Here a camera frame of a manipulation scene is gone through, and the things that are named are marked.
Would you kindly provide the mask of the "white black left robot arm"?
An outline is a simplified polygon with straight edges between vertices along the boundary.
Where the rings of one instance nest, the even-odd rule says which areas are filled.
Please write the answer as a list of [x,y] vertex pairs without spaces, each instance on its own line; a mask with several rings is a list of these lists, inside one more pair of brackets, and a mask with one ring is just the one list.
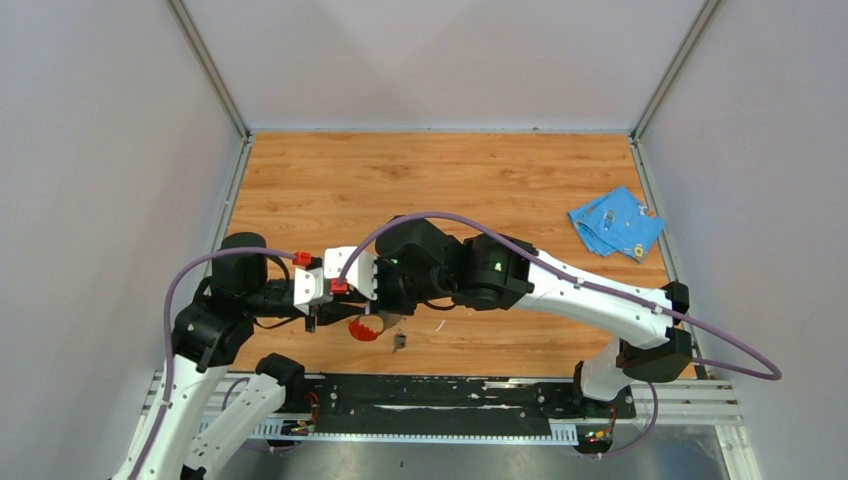
[[270,249],[257,233],[225,237],[176,275],[164,305],[165,361],[118,479],[213,479],[273,412],[315,414],[302,364],[269,354],[205,430],[207,406],[261,317],[317,322],[352,315],[342,298],[376,298],[377,258],[340,247],[323,257]]

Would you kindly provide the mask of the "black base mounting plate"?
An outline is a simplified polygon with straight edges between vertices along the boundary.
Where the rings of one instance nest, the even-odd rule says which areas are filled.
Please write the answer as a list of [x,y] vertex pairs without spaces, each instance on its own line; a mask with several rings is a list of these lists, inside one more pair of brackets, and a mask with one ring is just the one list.
[[612,404],[576,397],[571,380],[509,377],[308,375],[284,412],[316,406],[320,433],[539,436],[554,420],[607,427],[636,416],[631,391]]

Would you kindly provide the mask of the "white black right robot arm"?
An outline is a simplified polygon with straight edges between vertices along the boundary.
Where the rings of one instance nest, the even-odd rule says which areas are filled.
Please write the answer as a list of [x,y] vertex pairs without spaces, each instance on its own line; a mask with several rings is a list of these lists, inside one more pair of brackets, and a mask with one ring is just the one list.
[[556,314],[611,334],[607,346],[579,362],[571,403],[596,417],[634,381],[668,383],[693,360],[691,335],[675,314],[688,308],[679,282],[650,289],[562,263],[532,244],[495,232],[460,241],[422,216],[393,218],[365,242],[376,251],[377,304],[400,315],[449,299],[475,311]]

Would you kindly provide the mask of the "keyring holder with red handle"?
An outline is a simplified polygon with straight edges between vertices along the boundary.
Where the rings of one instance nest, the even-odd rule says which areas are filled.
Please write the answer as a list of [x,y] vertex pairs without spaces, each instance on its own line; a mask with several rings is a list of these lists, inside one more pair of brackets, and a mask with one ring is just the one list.
[[384,332],[400,324],[403,316],[397,313],[377,312],[358,315],[348,323],[347,330],[352,338],[360,342],[377,340]]

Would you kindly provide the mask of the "blue patterned cloth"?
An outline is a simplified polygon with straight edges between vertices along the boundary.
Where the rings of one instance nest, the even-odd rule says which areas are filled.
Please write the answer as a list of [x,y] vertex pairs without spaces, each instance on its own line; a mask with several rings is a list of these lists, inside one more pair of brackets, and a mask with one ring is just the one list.
[[567,218],[589,252],[602,257],[620,253],[645,261],[666,222],[620,186],[571,210]]

